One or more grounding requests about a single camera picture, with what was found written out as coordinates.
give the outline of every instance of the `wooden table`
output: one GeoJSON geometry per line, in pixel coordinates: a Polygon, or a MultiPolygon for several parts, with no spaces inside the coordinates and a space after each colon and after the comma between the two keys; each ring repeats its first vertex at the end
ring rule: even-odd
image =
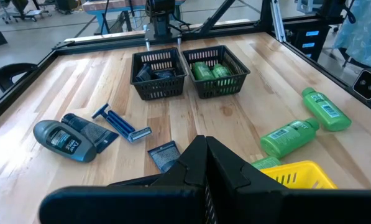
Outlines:
{"type": "MultiPolygon", "coordinates": [[[[103,24],[103,14],[105,13],[106,0],[103,1],[86,1],[82,7],[85,12],[97,17],[99,26],[103,24]]],[[[132,0],[133,10],[145,9],[145,3],[147,0],[132,0]]],[[[185,0],[176,0],[176,16],[181,19],[179,5],[183,4],[185,0]]],[[[130,4],[128,0],[109,0],[107,12],[126,12],[130,11],[130,4]]],[[[108,34],[107,30],[104,29],[102,34],[108,34]]]]}
{"type": "MultiPolygon", "coordinates": [[[[318,137],[282,162],[317,162],[339,188],[371,189],[371,110],[266,33],[184,42],[182,50],[219,44],[250,69],[236,95],[201,100],[190,77],[181,96],[142,101],[129,85],[131,57],[145,47],[61,56],[0,117],[0,223],[38,222],[46,194],[68,185],[107,185],[159,171],[147,151],[175,140],[183,152],[197,134],[214,136],[247,162],[261,159],[264,134],[311,113],[301,91],[332,99],[352,126],[318,137]],[[71,161],[36,142],[32,128],[66,113],[86,119],[105,103],[152,135],[135,144],[115,140],[89,164],[71,161]]],[[[96,123],[112,129],[105,120],[96,123]]]]}

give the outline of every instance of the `black basket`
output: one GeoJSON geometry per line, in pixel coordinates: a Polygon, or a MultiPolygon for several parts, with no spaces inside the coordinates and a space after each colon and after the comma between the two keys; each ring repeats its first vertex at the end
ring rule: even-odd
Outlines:
{"type": "Polygon", "coordinates": [[[250,73],[250,70],[225,45],[186,50],[182,53],[191,68],[192,81],[201,99],[240,92],[246,75],[250,73]],[[231,76],[197,81],[192,73],[195,62],[204,62],[210,69],[220,63],[228,68],[231,76]]]}
{"type": "Polygon", "coordinates": [[[185,67],[180,61],[177,48],[133,54],[130,84],[134,85],[143,100],[154,100],[182,94],[185,76],[185,67]],[[138,82],[135,77],[146,63],[151,66],[152,71],[173,68],[175,77],[138,82]]]}

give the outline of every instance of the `floor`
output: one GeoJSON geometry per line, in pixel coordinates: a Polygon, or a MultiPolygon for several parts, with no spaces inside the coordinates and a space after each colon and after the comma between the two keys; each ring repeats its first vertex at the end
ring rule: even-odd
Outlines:
{"type": "MultiPolygon", "coordinates": [[[[191,24],[203,23],[209,16],[212,16],[224,0],[187,0],[181,6],[182,19],[191,24]]],[[[237,0],[231,8],[221,17],[220,21],[234,19],[249,19],[256,21],[260,17],[262,0],[237,0]]],[[[294,0],[280,1],[282,17],[302,16],[296,10],[294,0]]],[[[35,9],[32,1],[29,1],[27,10],[35,9]]],[[[52,16],[38,18],[37,22],[31,20],[11,21],[5,24],[0,21],[0,31],[8,41],[8,44],[0,46],[0,67],[19,62],[39,63],[50,51],[51,48],[60,41],[72,37],[84,37],[93,35],[98,29],[97,20],[94,16],[83,11],[74,11],[70,15],[63,15],[54,10],[53,6],[48,6],[52,16]]],[[[14,6],[9,6],[8,11],[13,11],[14,6]]],[[[109,13],[108,21],[116,20],[119,13],[109,13]]],[[[136,14],[137,28],[143,29],[143,25],[149,22],[144,12],[136,14]]],[[[328,35],[329,42],[334,40],[328,35]]],[[[331,51],[321,54],[319,63],[323,64],[333,73],[342,76],[347,83],[353,82],[356,78],[358,68],[342,68],[341,56],[335,59],[331,51]]]]}

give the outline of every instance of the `yellow plastic basket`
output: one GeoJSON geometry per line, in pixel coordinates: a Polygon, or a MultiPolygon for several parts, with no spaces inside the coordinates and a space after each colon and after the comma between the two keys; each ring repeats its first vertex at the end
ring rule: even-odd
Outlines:
{"type": "Polygon", "coordinates": [[[290,189],[337,189],[322,168],[313,161],[271,167],[261,172],[290,189]]]}

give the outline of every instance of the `razor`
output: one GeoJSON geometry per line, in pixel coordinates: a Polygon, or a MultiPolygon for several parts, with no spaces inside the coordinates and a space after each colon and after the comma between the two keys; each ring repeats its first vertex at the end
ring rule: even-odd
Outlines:
{"type": "Polygon", "coordinates": [[[150,127],[146,127],[144,129],[136,131],[127,121],[122,119],[114,111],[108,110],[108,112],[105,112],[108,106],[109,104],[106,103],[104,106],[100,107],[100,109],[98,109],[92,115],[92,118],[95,119],[99,115],[101,115],[114,129],[116,129],[116,131],[119,132],[119,134],[124,136],[129,142],[134,142],[152,133],[152,130],[150,127]]]}

